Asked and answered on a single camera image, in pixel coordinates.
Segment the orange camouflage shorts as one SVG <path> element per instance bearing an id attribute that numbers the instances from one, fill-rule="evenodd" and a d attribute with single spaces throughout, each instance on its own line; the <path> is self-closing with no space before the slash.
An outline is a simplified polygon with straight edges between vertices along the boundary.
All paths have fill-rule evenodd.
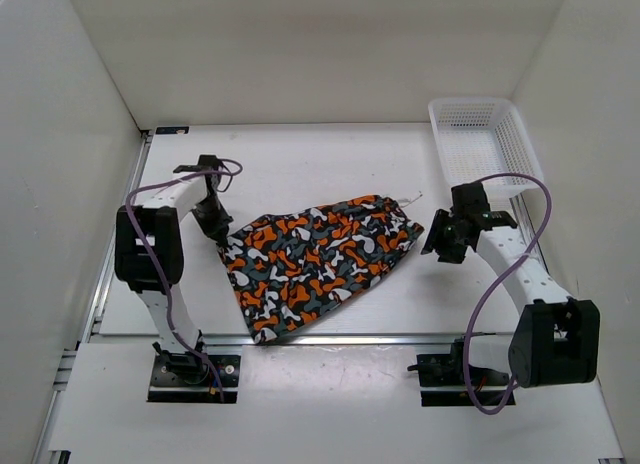
<path id="1" fill-rule="evenodd" d="M 390 197 L 265 214 L 218 247 L 256 344 L 281 339 L 379 284 L 424 228 Z"/>

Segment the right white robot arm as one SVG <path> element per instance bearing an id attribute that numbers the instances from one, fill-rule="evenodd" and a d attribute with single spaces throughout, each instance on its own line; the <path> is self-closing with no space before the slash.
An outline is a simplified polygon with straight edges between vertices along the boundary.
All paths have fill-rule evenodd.
<path id="1" fill-rule="evenodd" d="M 473 250 L 494 271 L 486 302 L 502 287 L 519 321 L 510 337 L 480 336 L 469 330 L 451 348 L 450 373 L 469 390 L 500 377 L 504 385 L 523 388 L 589 383 L 596 377 L 600 312 L 590 300 L 573 297 L 531 255 L 516 221 L 491 209 L 480 182 L 452 188 L 452 207 L 434 216 L 423 251 L 439 261 L 460 264 Z"/>

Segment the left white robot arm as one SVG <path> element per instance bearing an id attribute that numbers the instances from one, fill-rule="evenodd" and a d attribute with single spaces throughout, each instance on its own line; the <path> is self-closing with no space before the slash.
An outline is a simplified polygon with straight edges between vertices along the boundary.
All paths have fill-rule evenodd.
<path id="1" fill-rule="evenodd" d="M 222 386 L 180 289 L 180 224 L 192 215 L 205 237 L 224 245 L 232 218 L 219 199 L 227 190 L 221 181 L 231 183 L 242 170 L 237 161 L 201 155 L 195 164 L 177 166 L 172 179 L 130 191 L 117 211 L 115 275 L 149 311 L 159 336 L 154 349 L 163 365 L 189 385 Z"/>

